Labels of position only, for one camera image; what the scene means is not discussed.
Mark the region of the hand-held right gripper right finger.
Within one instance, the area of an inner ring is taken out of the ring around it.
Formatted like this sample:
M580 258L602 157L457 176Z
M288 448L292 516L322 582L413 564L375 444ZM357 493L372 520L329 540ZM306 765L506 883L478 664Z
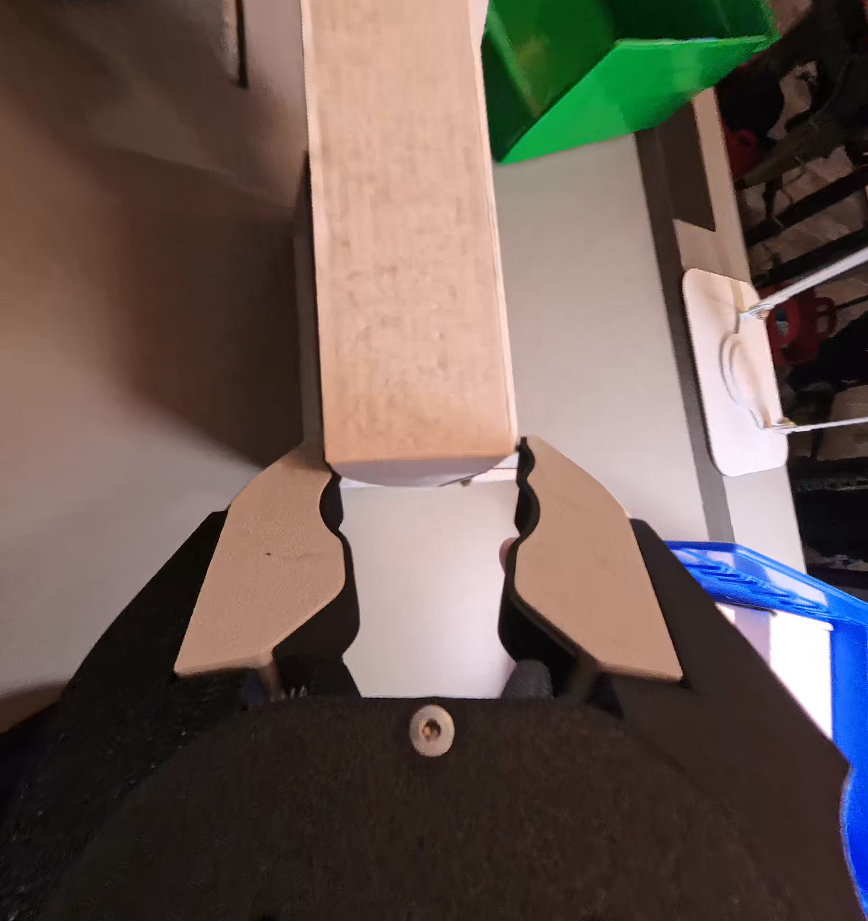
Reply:
M681 662L621 503L540 437L520 442L517 486L498 620L509 656L542 664L560 699L586 700L606 676L679 686Z

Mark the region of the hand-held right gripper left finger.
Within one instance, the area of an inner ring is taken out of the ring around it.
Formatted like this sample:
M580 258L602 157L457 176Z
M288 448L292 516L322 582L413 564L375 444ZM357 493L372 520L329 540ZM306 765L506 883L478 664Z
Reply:
M312 696L360 625L340 479L300 445L232 500L174 673L254 673L269 698Z

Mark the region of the white cardboard box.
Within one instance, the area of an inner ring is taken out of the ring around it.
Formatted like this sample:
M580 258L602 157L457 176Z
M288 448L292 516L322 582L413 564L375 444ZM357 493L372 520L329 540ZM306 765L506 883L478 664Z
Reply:
M832 738L832 627L796 614L718 603L824 735Z
M471 2L301 2L321 438L342 478L435 487L518 423Z

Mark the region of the blue plastic bin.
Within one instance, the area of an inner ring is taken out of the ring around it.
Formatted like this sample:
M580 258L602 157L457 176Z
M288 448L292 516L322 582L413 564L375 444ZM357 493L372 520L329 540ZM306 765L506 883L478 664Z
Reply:
M850 766L842 835L856 891L868 918L868 602L735 543L668 541L717 602L797 617L827 631L823 713L805 703Z

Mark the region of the green plastic bin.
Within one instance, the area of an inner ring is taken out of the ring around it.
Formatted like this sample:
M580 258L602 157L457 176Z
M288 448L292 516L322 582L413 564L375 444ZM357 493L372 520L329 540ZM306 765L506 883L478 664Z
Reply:
M658 126L777 40L762 1L493 1L490 146L515 164Z

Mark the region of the grey desk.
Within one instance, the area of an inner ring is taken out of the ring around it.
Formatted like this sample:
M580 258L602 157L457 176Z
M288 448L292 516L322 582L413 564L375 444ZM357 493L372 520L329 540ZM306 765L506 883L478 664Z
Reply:
M296 2L0 2L0 732L303 439ZM797 566L785 474L704 468L634 140L497 167L520 431L665 538Z

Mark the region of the white rounded flat plate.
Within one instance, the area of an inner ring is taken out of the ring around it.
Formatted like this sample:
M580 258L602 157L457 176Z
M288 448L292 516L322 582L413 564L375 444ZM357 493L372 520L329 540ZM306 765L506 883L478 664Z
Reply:
M747 282L698 268L685 271L681 292L706 439L715 466L725 477L784 467L788 455L786 436L759 429L749 412L728 395L720 372L722 344L734 332L738 313L758 301L757 292ZM743 338L762 386L758 401L773 420L781 419L785 415L765 321L747 320Z

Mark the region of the red plastic stool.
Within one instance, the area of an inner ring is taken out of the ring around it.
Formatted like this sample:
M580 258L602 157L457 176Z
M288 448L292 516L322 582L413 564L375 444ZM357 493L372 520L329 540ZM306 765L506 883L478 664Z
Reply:
M835 333L837 310L830 297L814 291L775 307L765 321L773 365L779 369L815 360L820 346Z

